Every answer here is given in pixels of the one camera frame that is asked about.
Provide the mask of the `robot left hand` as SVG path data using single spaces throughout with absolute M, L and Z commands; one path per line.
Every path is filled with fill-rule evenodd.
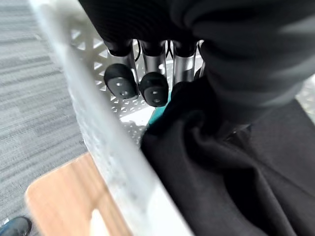
M 202 40 L 221 111 L 250 123 L 290 102 L 315 72 L 312 0 L 83 0 L 107 42 Z

